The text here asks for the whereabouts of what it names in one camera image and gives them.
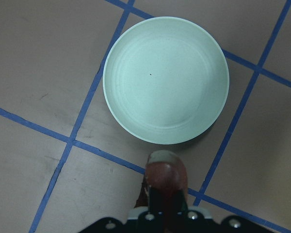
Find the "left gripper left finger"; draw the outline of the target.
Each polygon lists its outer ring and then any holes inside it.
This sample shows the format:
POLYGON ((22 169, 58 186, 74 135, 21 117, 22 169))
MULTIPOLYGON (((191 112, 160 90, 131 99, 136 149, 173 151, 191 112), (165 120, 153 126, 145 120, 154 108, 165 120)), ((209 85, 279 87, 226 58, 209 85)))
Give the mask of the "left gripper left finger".
POLYGON ((148 190, 148 211, 155 216, 166 216, 163 192, 152 186, 148 190))

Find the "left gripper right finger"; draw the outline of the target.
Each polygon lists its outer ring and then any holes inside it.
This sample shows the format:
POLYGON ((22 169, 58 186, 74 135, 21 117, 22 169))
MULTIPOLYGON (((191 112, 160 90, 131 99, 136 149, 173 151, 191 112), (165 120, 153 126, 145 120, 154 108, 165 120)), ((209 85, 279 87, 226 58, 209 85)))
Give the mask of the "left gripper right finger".
POLYGON ((188 205, 183 190, 172 195, 172 216, 182 216, 188 212, 188 205))

